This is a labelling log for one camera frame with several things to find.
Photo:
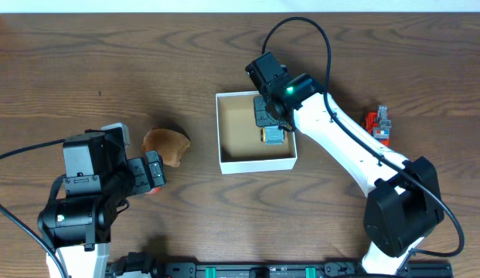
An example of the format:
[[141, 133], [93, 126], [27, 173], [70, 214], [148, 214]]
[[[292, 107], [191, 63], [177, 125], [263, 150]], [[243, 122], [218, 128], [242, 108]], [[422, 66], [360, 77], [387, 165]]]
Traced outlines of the yellow grey toy truck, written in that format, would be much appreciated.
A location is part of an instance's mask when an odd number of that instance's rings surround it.
[[266, 126], [260, 129], [260, 140], [266, 145], [280, 145], [284, 143], [284, 131], [278, 126]]

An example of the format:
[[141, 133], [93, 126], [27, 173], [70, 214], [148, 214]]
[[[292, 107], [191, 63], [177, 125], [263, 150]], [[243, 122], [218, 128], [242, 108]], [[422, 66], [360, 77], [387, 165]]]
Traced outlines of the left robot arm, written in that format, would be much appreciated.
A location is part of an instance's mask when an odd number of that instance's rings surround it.
[[117, 123], [68, 137], [63, 142], [66, 172], [53, 183], [39, 213], [42, 238], [70, 277], [108, 276], [111, 226], [134, 195], [165, 185], [157, 151], [129, 159], [128, 127]]

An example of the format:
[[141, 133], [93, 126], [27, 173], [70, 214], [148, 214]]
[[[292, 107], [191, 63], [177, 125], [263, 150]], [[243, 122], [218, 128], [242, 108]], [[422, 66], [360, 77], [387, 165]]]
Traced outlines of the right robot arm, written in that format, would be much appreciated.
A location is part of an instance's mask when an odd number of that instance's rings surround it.
[[444, 220], [437, 172], [372, 137], [306, 73], [292, 77], [271, 53], [245, 68], [269, 117], [290, 124], [324, 148], [366, 196], [363, 226], [371, 240], [366, 273], [396, 274], [410, 251]]

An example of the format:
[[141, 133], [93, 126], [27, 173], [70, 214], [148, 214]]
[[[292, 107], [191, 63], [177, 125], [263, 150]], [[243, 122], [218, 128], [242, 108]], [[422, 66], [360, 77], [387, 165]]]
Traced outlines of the red toy fire truck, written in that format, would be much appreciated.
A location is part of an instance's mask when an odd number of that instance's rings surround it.
[[390, 145], [392, 123], [388, 118], [387, 106], [379, 105], [377, 111], [367, 113], [362, 127], [384, 146]]

